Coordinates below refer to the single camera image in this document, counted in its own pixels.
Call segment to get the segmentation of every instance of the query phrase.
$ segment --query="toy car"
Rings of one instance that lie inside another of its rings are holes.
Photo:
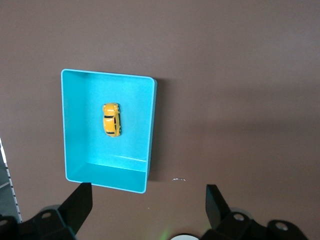
[[[110,137],[118,137],[121,133],[119,105],[111,102],[103,105],[103,128]]]

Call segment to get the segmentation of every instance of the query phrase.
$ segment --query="yellow toy car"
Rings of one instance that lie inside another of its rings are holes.
[[[119,105],[111,102],[103,105],[103,128],[110,137],[118,137],[121,133]]]

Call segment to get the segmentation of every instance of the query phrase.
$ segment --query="brown table surface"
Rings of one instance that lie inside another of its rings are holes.
[[[158,81],[147,191],[94,186],[79,240],[200,236],[206,184],[319,239],[319,26],[318,0],[1,1],[0,136],[22,219],[78,186],[64,165],[70,68]]]

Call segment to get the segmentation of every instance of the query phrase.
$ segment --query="blue tray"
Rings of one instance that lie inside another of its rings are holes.
[[[146,76],[64,69],[61,88],[66,178],[144,193],[157,82]],[[120,136],[104,131],[106,103],[119,104]]]

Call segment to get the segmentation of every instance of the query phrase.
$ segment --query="white circular object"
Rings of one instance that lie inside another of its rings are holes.
[[[175,236],[174,238],[171,238],[171,240],[199,240],[199,238],[184,234],[184,235]]]

